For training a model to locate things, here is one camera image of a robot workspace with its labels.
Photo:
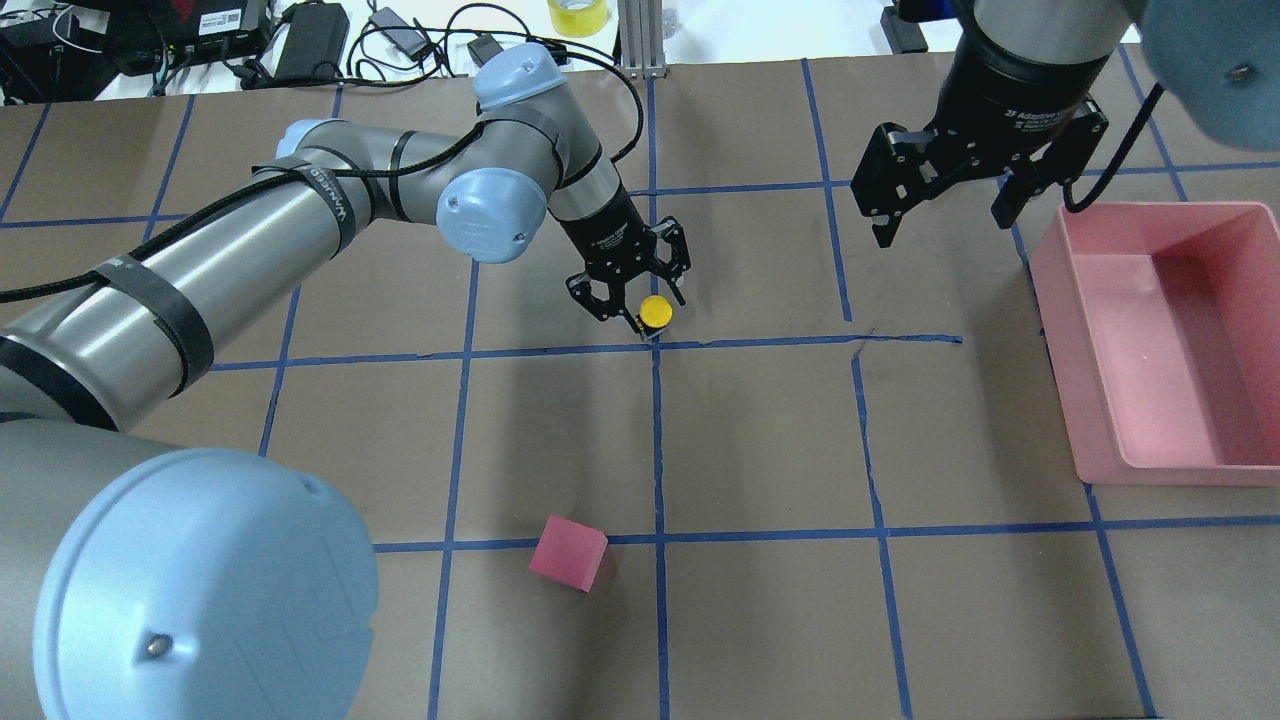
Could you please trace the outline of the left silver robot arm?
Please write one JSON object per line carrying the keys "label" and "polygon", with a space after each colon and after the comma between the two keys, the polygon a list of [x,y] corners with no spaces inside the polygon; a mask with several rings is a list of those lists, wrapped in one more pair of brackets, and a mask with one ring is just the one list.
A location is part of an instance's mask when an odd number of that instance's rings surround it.
{"label": "left silver robot arm", "polygon": [[547,219],[599,322],[660,332],[673,218],[641,219],[538,41],[474,45],[476,117],[452,138],[328,117],[289,126],[248,183],[74,278],[3,292],[3,716],[343,719],[379,605],[365,520],[259,452],[136,437],[260,316],[378,222],[430,225],[474,263],[520,258]]}

